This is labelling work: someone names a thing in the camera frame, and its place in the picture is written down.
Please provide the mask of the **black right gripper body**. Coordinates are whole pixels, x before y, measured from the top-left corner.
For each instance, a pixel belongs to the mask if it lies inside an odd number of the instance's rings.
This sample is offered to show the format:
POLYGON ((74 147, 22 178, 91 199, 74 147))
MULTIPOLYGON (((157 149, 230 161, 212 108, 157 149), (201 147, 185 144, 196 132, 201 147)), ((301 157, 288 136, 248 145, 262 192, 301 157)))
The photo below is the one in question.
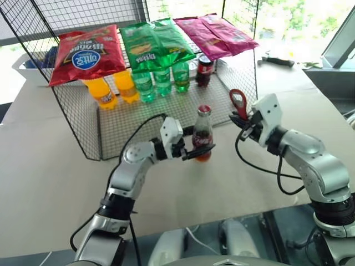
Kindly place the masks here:
POLYGON ((245 141, 247 139, 252 139, 255 142, 258 142, 263 130, 263 116, 260 111, 256 111, 248 123, 242 129, 241 140, 245 141))

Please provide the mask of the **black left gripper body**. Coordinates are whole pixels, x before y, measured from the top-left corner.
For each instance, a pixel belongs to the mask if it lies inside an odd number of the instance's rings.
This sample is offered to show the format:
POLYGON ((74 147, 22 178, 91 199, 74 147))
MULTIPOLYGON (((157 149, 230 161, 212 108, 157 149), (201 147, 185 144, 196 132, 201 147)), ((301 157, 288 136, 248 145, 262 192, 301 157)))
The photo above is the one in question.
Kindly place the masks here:
POLYGON ((169 141, 170 144, 170 159, 181 157, 185 154, 185 141, 183 133, 178 132, 169 141))

